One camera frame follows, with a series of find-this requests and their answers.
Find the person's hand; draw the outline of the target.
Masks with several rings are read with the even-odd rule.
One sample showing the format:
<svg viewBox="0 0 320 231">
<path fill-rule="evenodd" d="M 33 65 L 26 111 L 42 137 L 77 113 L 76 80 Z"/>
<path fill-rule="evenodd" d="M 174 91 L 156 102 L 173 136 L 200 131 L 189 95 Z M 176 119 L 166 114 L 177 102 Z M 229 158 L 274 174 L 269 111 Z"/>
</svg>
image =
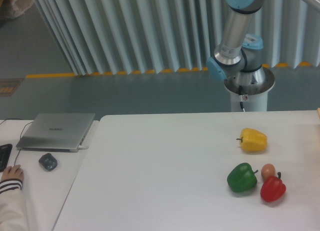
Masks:
<svg viewBox="0 0 320 231">
<path fill-rule="evenodd" d="M 24 181 L 24 171 L 20 164 L 8 166 L 3 170 L 0 181 L 19 180 Z"/>
</svg>

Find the white striped sleeve forearm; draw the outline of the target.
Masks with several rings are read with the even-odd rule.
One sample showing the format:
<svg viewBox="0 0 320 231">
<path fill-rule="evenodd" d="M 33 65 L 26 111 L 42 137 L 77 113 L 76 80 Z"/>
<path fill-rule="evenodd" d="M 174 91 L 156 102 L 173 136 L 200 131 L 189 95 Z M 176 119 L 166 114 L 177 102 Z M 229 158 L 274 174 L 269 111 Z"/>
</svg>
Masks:
<svg viewBox="0 0 320 231">
<path fill-rule="evenodd" d="M 19 179 L 7 179 L 0 182 L 1 231 L 29 230 L 22 184 L 23 182 Z"/>
</svg>

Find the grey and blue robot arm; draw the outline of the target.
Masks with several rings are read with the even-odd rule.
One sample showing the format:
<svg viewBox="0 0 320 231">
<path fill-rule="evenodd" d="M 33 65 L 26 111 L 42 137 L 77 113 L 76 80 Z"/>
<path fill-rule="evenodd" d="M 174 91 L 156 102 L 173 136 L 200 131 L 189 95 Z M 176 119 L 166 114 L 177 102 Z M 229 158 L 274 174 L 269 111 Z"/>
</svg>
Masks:
<svg viewBox="0 0 320 231">
<path fill-rule="evenodd" d="M 263 64 L 320 64 L 320 0 L 225 1 L 229 13 L 222 39 L 206 64 L 218 80 Z M 253 68 L 249 52 L 256 55 Z"/>
</svg>

